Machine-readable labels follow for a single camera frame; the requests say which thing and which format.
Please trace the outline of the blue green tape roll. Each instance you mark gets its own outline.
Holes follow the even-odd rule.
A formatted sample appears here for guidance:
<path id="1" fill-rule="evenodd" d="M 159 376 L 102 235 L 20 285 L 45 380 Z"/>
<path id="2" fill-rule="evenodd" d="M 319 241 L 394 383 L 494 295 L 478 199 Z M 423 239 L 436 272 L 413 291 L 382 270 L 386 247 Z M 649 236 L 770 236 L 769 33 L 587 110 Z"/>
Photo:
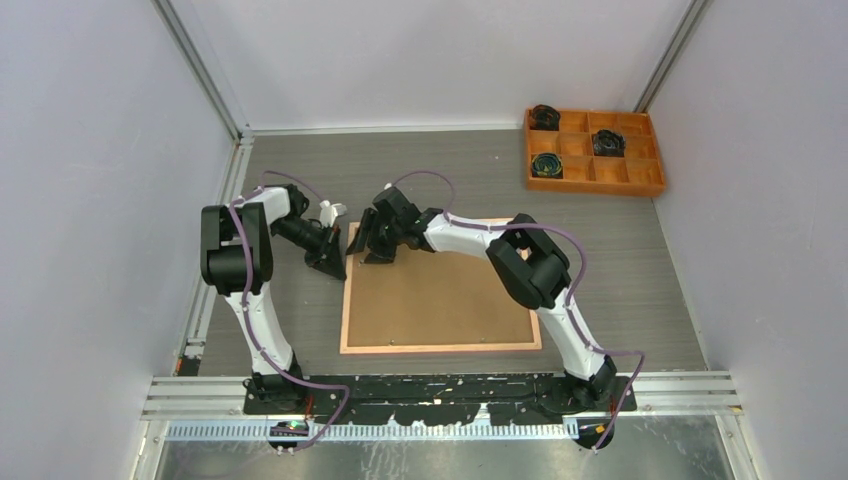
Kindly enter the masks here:
<path id="1" fill-rule="evenodd" d="M 530 172 L 533 178 L 563 179 L 563 164 L 560 157 L 552 152 L 542 152 L 532 157 Z"/>

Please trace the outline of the black tape roll top-left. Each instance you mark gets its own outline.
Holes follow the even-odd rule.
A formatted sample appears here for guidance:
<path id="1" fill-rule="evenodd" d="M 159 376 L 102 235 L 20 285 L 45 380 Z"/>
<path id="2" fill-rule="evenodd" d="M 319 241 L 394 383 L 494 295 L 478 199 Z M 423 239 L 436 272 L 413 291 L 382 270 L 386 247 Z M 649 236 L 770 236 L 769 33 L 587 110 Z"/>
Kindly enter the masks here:
<path id="1" fill-rule="evenodd" d="M 538 104 L 530 109 L 528 115 L 528 127 L 536 131 L 558 131 L 560 126 L 560 112 L 545 104 Z"/>

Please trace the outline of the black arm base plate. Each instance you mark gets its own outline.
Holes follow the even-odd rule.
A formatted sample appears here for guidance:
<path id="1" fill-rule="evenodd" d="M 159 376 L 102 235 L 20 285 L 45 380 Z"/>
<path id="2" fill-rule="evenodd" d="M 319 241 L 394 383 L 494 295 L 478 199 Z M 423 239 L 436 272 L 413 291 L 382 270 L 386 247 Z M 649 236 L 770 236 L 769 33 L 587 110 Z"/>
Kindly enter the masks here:
<path id="1" fill-rule="evenodd" d="M 298 403 L 259 401 L 245 389 L 248 415 L 304 415 L 335 425 L 468 425 L 488 414 L 495 426 L 555 424 L 566 415 L 606 416 L 617 406 L 636 410 L 627 379 L 617 377 L 606 398 L 588 404 L 561 374 L 316 375 Z"/>

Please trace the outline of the aluminium front rail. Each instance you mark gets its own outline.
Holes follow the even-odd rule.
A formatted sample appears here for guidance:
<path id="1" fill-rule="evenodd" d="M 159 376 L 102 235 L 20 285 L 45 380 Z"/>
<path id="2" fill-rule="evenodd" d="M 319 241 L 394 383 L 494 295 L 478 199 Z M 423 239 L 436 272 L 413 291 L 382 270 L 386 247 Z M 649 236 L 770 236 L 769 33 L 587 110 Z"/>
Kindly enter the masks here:
<path id="1" fill-rule="evenodd" d="M 143 406 L 180 440 L 302 444 L 568 439 L 609 441 L 630 417 L 739 416 L 725 372 L 648 372 L 617 381 L 597 407 L 554 374 L 317 376 L 301 401 L 263 401 L 240 377 L 160 377 Z"/>

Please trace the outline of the black tape roll middle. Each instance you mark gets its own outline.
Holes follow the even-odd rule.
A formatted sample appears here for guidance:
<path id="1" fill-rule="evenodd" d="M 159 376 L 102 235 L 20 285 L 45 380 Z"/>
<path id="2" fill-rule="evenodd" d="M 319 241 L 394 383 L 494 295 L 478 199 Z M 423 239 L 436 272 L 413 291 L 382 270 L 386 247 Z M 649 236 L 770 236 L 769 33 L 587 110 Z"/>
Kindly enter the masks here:
<path id="1" fill-rule="evenodd" d="M 613 130 L 601 129 L 592 135 L 593 154 L 598 157 L 623 158 L 626 146 L 626 138 Z"/>

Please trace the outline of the orange compartment tray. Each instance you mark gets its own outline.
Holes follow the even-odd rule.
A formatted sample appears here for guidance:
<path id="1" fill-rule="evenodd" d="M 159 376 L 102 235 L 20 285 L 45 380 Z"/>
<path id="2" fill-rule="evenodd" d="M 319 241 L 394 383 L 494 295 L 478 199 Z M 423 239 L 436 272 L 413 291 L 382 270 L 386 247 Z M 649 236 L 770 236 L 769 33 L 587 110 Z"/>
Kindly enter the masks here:
<path id="1" fill-rule="evenodd" d="M 667 188 L 646 113 L 538 104 L 524 111 L 523 133 L 529 190 L 656 198 Z"/>

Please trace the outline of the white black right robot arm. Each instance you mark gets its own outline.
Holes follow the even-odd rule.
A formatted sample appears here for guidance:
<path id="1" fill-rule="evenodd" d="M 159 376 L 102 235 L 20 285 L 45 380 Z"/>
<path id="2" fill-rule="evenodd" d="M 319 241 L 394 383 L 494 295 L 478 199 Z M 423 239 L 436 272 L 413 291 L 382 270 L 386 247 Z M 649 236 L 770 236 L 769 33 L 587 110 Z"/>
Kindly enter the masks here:
<path id="1" fill-rule="evenodd" d="M 565 388 L 574 403 L 596 410 L 614 390 L 617 367 L 590 333 L 569 273 L 570 261 L 535 219 L 473 220 L 443 209 L 419 209 L 395 185 L 366 208 L 347 247 L 371 264 L 391 264 L 399 246 L 488 260 L 509 297 L 537 314 L 561 356 Z"/>

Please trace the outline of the aluminium left rail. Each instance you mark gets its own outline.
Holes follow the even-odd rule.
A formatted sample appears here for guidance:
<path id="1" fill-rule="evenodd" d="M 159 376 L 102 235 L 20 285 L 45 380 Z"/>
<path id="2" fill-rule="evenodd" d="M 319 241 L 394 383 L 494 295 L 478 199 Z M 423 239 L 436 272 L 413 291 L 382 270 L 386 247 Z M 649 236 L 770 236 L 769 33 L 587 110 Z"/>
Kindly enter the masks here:
<path id="1" fill-rule="evenodd" d="M 212 205 L 228 204 L 238 195 L 244 185 L 255 134 L 249 125 L 239 134 L 222 185 Z M 195 282 L 194 293 L 171 376 L 196 376 L 206 347 L 207 332 L 214 309 L 216 291 L 201 278 Z"/>

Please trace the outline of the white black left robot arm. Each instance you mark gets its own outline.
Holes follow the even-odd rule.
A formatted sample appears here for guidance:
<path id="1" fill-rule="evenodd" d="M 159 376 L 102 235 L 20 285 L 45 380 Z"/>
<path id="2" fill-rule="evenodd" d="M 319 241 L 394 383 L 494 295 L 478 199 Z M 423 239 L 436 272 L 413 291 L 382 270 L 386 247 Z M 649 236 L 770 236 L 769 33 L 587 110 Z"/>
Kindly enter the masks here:
<path id="1" fill-rule="evenodd" d="M 288 184 L 258 187 L 201 211 L 201 277 L 232 308 L 245 336 L 251 356 L 247 394 L 284 414 L 305 405 L 308 387 L 271 298 L 272 238 L 301 248 L 308 267 L 346 278 L 338 225 L 346 206 L 322 199 L 318 218 L 306 219 L 309 206 L 300 189 Z"/>

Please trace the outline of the aluminium rail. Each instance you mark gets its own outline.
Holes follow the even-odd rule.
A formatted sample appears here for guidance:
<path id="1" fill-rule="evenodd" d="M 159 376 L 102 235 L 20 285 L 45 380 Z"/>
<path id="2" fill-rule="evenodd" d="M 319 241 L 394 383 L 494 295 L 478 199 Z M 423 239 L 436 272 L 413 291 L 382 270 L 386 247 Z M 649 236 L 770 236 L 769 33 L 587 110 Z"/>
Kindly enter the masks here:
<path id="1" fill-rule="evenodd" d="M 244 185 L 255 134 L 249 125 L 239 134 L 222 185 L 212 205 L 228 204 L 238 195 Z M 214 309 L 216 291 L 201 278 L 195 282 L 194 293 L 171 376 L 196 376 L 206 347 L 207 332 Z"/>
<path id="2" fill-rule="evenodd" d="M 143 406 L 180 440 L 302 444 L 568 439 L 609 441 L 630 417 L 739 416 L 725 372 L 648 372 L 617 381 L 597 407 L 554 374 L 317 376 L 301 401 L 263 401 L 240 377 L 160 377 Z"/>

